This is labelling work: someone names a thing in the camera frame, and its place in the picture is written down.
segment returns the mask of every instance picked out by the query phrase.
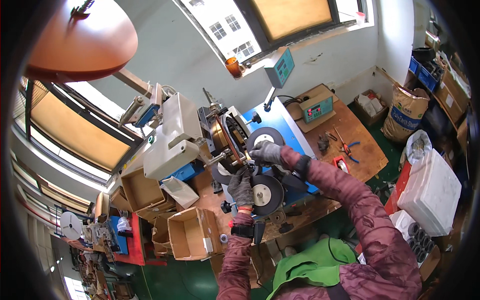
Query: gray work glove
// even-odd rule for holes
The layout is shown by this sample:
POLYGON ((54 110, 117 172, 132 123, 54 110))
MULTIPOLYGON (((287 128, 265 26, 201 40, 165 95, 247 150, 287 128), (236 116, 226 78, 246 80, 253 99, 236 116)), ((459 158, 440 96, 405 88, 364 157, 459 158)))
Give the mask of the gray work glove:
POLYGON ((254 204, 250 176, 250 170, 243 167, 230 179, 227 191, 236 202, 237 207, 254 204))
POLYGON ((282 146, 279 146, 271 141, 258 142, 249 152, 250 157, 258 166, 269 167, 271 165, 282 165, 282 158, 280 158, 280 151, 282 146))

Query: orange mug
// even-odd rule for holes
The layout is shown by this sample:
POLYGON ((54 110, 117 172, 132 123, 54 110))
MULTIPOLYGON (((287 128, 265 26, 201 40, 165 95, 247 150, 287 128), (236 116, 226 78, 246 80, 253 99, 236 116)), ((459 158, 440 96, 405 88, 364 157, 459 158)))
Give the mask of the orange mug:
POLYGON ((225 67, 235 78, 240 78, 243 72, 245 72, 245 67, 239 63, 236 57, 231 57, 225 61, 225 67))

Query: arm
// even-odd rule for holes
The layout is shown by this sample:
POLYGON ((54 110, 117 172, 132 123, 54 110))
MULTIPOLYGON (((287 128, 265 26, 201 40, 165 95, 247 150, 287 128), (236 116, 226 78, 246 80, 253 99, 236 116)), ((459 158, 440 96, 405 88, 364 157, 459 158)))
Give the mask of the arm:
MULTIPOLYGON (((300 157, 288 146, 281 150, 282 162, 290 170, 293 170, 300 157)), ((307 180, 347 209, 357 229, 367 264, 383 279, 397 286, 404 286, 406 281, 420 285, 415 255, 393 226, 380 199, 367 185, 335 166, 318 160, 312 160, 307 180)))
MULTIPOLYGON (((239 212, 233 218, 234 225, 253 225, 250 212, 239 212)), ((222 272, 218 275, 218 300, 250 299, 250 246, 252 239, 232 235, 228 238, 228 247, 222 264, 222 272)))

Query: black wrist strap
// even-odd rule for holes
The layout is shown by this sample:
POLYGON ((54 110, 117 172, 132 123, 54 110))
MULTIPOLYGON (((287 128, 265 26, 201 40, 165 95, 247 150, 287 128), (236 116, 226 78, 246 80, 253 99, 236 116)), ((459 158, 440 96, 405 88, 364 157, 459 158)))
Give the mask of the black wrist strap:
POLYGON ((237 225, 232 227, 230 234, 235 234, 243 238, 253 239, 253 227, 246 225, 237 225))
POLYGON ((308 155, 302 155, 293 170, 297 173, 302 181, 307 180, 308 170, 310 169, 310 162, 312 158, 308 155))

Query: maroon patterned jacket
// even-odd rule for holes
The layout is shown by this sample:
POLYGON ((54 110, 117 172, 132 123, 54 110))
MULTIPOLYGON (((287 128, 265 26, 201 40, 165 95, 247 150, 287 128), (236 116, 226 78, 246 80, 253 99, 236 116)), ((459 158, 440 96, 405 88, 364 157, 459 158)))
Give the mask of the maroon patterned jacket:
MULTIPOLYGON (((301 155, 284 146, 281 157, 290 170, 301 155)), ((370 188, 331 164, 312 160, 308 182, 329 197, 337 199, 352 220, 367 265, 340 266, 340 284, 355 299, 416 299, 421 290, 416 258, 393 226, 385 209, 370 188)), ((234 224, 253 224, 251 216, 238 214, 234 224)), ((228 248, 218 277, 218 300, 250 299, 248 267, 252 240, 237 236, 228 239, 228 248)), ((310 285, 289 284, 275 300, 329 299, 326 289, 310 285)))

